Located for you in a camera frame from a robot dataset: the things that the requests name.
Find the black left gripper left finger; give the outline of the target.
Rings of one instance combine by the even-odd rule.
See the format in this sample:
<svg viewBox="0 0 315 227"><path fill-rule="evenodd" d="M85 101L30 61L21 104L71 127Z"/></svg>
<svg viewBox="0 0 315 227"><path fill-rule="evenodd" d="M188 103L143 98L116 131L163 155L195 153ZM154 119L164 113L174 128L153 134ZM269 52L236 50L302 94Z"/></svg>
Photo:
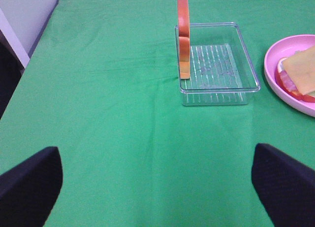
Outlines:
<svg viewBox="0 0 315 227"><path fill-rule="evenodd" d="M0 176L0 225L42 227L63 184L57 147L46 147Z"/></svg>

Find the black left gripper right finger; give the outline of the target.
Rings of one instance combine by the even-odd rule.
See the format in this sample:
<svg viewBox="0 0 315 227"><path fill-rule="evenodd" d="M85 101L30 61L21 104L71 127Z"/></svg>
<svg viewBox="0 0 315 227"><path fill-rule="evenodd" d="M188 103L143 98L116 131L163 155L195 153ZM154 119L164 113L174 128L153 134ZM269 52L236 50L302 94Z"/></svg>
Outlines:
<svg viewBox="0 0 315 227"><path fill-rule="evenodd" d="M315 171L276 147L258 143L251 179L276 227L315 225Z"/></svg>

